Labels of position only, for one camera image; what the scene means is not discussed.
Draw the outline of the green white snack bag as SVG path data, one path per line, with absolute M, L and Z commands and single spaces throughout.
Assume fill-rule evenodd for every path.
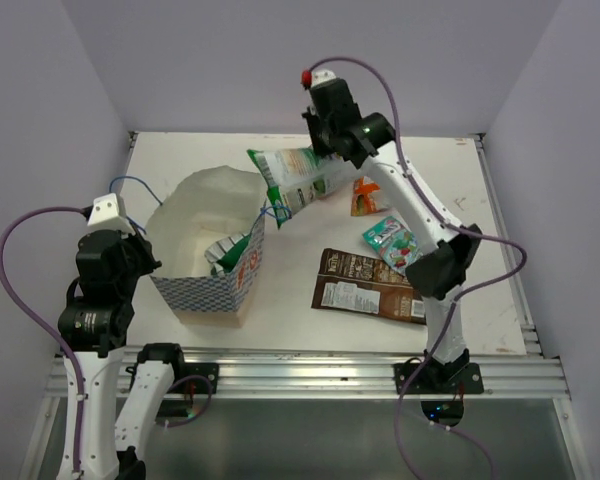
M 358 170 L 350 162 L 337 154 L 319 157 L 310 147 L 248 149 L 247 155 L 266 182 L 271 213 L 278 227 L 358 177 Z

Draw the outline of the orange snack bag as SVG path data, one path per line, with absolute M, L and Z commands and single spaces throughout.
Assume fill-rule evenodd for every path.
M 379 194 L 380 187 L 370 178 L 364 176 L 353 182 L 351 208 L 352 216 L 365 216 L 384 209 Z

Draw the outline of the teal Fox's candy bag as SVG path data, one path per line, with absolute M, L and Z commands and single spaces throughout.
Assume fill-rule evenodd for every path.
M 402 276 L 422 255 L 413 233 L 394 216 L 385 217 L 362 236 L 389 268 Z

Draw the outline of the blue checkered paper bag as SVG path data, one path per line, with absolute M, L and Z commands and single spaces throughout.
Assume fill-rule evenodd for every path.
M 220 166 L 195 172 L 158 204 L 140 230 L 162 265 L 151 280 L 183 324 L 239 328 L 263 259 L 266 183 L 258 173 Z M 235 268 L 212 276 L 205 250 L 244 233 L 250 241 Z

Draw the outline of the green chips bag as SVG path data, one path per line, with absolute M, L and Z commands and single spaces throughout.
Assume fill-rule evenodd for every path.
M 237 265 L 249 241 L 248 234 L 238 233 L 212 243 L 204 252 L 204 257 L 211 267 L 211 275 L 224 276 L 230 273 Z

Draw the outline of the brown Kettle chips bag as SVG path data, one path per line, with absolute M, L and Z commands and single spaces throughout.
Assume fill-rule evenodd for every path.
M 322 252 L 311 307 L 424 325 L 421 295 L 382 260 L 327 248 Z

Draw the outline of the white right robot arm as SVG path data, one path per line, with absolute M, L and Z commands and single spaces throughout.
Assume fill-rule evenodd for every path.
M 406 160 L 397 121 L 362 115 L 347 82 L 329 70 L 306 70 L 301 84 L 311 98 L 302 116 L 316 152 L 337 154 L 375 181 L 415 236 L 421 255 L 405 276 L 424 302 L 428 338 L 425 358 L 408 379 L 448 392 L 470 361 L 459 296 L 481 231 L 446 212 Z

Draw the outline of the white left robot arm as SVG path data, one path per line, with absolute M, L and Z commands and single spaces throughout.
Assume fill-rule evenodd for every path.
M 179 345 L 147 344 L 137 356 L 129 396 L 124 406 L 117 405 L 136 286 L 161 264 L 141 234 L 98 230 L 79 240 L 76 265 L 78 276 L 58 320 L 68 384 L 58 476 L 144 479 L 148 434 L 162 399 L 188 379 Z

